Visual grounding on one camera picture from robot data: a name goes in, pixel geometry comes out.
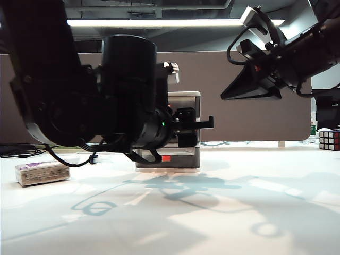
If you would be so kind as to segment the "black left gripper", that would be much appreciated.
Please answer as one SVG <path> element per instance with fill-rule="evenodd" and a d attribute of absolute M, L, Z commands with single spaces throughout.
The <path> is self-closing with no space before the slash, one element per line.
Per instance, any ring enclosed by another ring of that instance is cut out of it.
<path fill-rule="evenodd" d="M 197 129 L 194 129 L 196 110 L 192 107 L 178 108 L 172 115 L 172 120 L 172 139 L 177 139 L 179 148 L 195 147 L 199 143 L 199 131 L 197 129 L 214 128 L 214 117 L 209 116 L 207 121 L 197 122 Z"/>

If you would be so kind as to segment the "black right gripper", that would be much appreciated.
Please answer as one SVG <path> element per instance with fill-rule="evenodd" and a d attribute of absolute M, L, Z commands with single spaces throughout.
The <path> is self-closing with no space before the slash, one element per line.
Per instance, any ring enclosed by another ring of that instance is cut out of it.
<path fill-rule="evenodd" d="M 269 30 L 272 43 L 266 53 L 245 65 L 221 93 L 222 100 L 281 99 L 281 88 L 301 89 L 302 83 L 332 67 L 332 24 L 317 23 L 286 40 L 275 27 Z"/>

